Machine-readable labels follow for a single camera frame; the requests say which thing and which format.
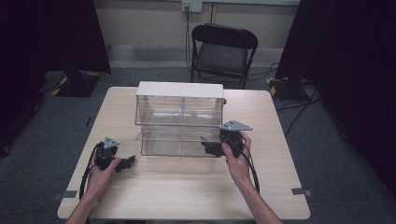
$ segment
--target gray floor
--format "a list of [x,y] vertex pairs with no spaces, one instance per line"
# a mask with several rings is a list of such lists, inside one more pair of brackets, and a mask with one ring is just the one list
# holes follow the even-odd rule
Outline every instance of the gray floor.
[[[251,73],[267,70],[252,68]],[[43,90],[61,74],[48,73]],[[64,222],[57,218],[60,202],[53,195],[66,189],[106,90],[137,86],[141,80],[189,82],[190,72],[186,67],[113,68],[112,75],[100,78],[91,98],[54,97],[46,92],[38,112],[12,143],[10,155],[0,159],[0,223]],[[239,89],[237,82],[223,81],[225,89]],[[249,81],[247,89],[268,87],[260,78]],[[298,104],[275,102],[276,108]],[[285,131],[301,109],[278,113]],[[343,134],[322,101],[310,105],[290,129],[290,153],[303,188],[313,196],[307,197],[311,218],[286,223],[396,223],[396,203]]]

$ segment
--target person's left hand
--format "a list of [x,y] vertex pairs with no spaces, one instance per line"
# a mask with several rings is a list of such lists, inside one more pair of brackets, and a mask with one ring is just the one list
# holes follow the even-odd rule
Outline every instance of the person's left hand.
[[114,169],[120,163],[120,158],[115,158],[105,170],[101,170],[95,166],[94,158],[91,161],[91,170],[88,178],[88,186],[85,194],[93,194],[95,197],[99,197],[106,189],[110,177],[113,174]]

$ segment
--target table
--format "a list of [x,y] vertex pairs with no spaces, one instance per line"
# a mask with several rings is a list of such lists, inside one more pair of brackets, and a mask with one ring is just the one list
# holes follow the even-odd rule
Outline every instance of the table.
[[[110,88],[81,153],[67,190],[79,190],[93,147],[106,136],[120,142],[117,156],[136,155],[132,169],[112,176],[91,218],[217,220],[253,219],[230,177],[225,157],[182,158],[141,156],[134,140],[135,87]],[[310,211],[271,96],[267,91],[225,90],[223,120],[235,119],[253,127],[251,154],[261,195],[281,219],[307,219]],[[58,216],[68,218],[78,203],[63,198]]]

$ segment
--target black partition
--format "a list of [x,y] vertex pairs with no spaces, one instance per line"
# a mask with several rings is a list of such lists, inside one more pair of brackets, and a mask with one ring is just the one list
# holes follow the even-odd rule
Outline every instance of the black partition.
[[0,3],[0,149],[35,112],[54,70],[110,73],[92,0]]
[[277,78],[315,80],[396,198],[396,2],[302,0]]

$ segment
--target chair backrest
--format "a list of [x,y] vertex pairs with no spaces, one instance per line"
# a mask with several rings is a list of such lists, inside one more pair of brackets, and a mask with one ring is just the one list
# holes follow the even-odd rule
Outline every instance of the chair backrest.
[[193,43],[199,41],[254,51],[259,44],[257,37],[248,30],[213,23],[196,26],[192,30],[191,37]]

